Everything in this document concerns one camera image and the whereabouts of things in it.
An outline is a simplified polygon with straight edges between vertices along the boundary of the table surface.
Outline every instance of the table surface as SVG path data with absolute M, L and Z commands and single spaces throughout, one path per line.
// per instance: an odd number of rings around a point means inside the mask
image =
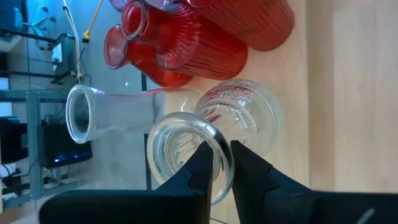
M 284 110 L 283 141 L 264 158 L 313 189 L 398 192 L 398 1 L 289 3 L 288 40 L 270 52 L 249 49 L 237 76 L 273 91 Z M 187 87 L 217 83 L 195 77 Z M 231 192 L 211 217 L 239 223 Z

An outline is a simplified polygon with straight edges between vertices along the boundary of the ribbed red vase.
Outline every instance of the ribbed red vase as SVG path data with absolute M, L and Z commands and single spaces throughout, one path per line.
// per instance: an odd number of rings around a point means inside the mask
M 294 26 L 294 13 L 286 0 L 187 1 L 195 12 L 256 50 L 282 45 Z
M 109 67 L 117 69 L 131 63 L 163 87 L 181 87 L 192 79 L 190 75 L 160 68 L 155 56 L 155 48 L 139 41 L 127 40 L 120 26 L 112 27 L 106 35 L 104 57 Z
M 182 74 L 227 80 L 242 70 L 248 57 L 246 44 L 184 2 L 160 10 L 141 0 L 130 1 L 122 28 L 129 39 L 155 48 L 158 65 Z

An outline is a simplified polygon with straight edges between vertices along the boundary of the yellow cable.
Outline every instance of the yellow cable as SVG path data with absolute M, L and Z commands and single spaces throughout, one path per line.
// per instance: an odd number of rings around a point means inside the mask
M 96 11 L 95 11 L 95 13 L 94 13 L 93 18 L 91 19 L 90 26 L 88 27 L 88 29 L 86 30 L 86 32 L 84 32 L 84 34 L 83 34 L 83 38 L 84 38 L 85 40 L 87 40 L 87 41 L 90 40 L 90 32 L 91 32 L 91 29 L 93 28 L 94 21 L 95 21 L 95 19 L 97 18 L 98 12 L 99 12 L 100 9 L 101 9 L 102 2 L 103 2 L 103 0 L 99 0 L 99 4 L 98 4 L 98 6 L 97 6 L 97 9 L 96 9 Z

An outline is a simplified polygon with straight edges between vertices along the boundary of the wooden table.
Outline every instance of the wooden table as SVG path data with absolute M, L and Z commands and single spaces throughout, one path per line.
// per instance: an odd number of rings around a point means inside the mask
M 283 141 L 264 158 L 313 189 L 398 192 L 398 1 L 289 3 L 289 39 L 249 49 L 237 76 L 273 91 L 284 110 Z M 187 87 L 217 83 L 195 77 Z M 232 192 L 211 217 L 239 223 Z

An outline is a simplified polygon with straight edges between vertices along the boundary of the white cable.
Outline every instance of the white cable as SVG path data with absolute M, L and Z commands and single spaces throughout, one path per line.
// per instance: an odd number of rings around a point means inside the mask
M 79 45 L 79 36 L 76 31 L 75 22 L 73 21 L 72 15 L 70 14 L 69 7 L 67 5 L 66 0 L 63 0 L 63 10 L 65 11 L 65 15 L 69 21 L 70 27 L 72 28 L 73 35 L 75 36 L 75 50 L 76 50 L 76 69 L 77 69 L 77 80 L 80 84 L 80 45 Z

